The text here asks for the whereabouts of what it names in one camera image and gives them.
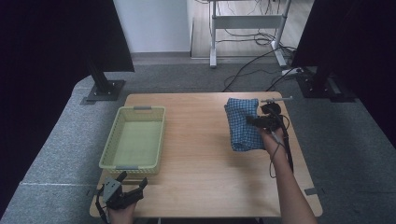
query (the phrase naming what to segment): wall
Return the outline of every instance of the wall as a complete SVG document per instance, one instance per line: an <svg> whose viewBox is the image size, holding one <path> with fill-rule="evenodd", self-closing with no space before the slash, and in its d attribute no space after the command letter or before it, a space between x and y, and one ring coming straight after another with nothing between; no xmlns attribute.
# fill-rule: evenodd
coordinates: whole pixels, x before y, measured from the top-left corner
<svg viewBox="0 0 396 224"><path fill-rule="evenodd" d="M114 0L131 53L190 52L191 0Z"/></svg>

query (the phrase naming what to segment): towel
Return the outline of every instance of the towel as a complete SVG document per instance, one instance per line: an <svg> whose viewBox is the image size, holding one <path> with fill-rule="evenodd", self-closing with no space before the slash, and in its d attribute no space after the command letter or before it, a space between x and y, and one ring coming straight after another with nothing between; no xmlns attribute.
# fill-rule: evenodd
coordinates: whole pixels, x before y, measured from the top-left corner
<svg viewBox="0 0 396 224"><path fill-rule="evenodd" d="M230 126L231 147L234 151L264 149L262 137L256 127L247 124L246 116L257 117L258 99L230 98L224 106Z"/></svg>

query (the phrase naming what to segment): human arm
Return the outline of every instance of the human arm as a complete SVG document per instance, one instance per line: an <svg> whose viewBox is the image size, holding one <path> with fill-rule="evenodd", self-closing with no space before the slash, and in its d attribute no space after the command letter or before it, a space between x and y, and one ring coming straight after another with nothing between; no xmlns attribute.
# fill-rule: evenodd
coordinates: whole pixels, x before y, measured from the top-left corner
<svg viewBox="0 0 396 224"><path fill-rule="evenodd" d="M111 224L133 224L135 208L136 203L129 205L125 209L113 210L111 208L107 208Z"/></svg>
<svg viewBox="0 0 396 224"><path fill-rule="evenodd" d="M276 130L275 134L283 146L278 145L275 138L264 129L260 129L260 134L265 149L272 158L276 171L277 193L279 196L282 223L318 223L290 169L286 150L283 147L282 130Z"/></svg>

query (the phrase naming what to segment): plaid fabric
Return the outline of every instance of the plaid fabric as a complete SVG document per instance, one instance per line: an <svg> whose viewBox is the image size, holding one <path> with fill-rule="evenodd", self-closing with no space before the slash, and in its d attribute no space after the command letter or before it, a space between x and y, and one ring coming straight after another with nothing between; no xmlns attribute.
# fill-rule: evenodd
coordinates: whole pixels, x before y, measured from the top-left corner
<svg viewBox="0 0 396 224"><path fill-rule="evenodd" d="M231 146L234 151L263 149L262 137L256 127L247 124L246 116L257 117L258 99L228 99L224 106L230 126Z"/></svg>

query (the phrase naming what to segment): wooden table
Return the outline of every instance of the wooden table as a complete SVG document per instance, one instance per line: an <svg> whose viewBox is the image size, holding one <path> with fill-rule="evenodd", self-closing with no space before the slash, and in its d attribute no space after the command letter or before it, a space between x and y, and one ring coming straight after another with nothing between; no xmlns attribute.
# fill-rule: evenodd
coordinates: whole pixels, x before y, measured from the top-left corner
<svg viewBox="0 0 396 224"><path fill-rule="evenodd" d="M136 217L280 217L276 180L263 150L234 152L224 111L232 98L278 98L278 92L153 93L129 95L125 105L163 105L166 126L160 173L148 178ZM282 114L288 115L283 102ZM314 187L292 124L294 174L304 192ZM108 175L103 171L98 188ZM136 181L123 191L136 188ZM317 194L304 195L322 214ZM98 217L92 206L90 214Z"/></svg>

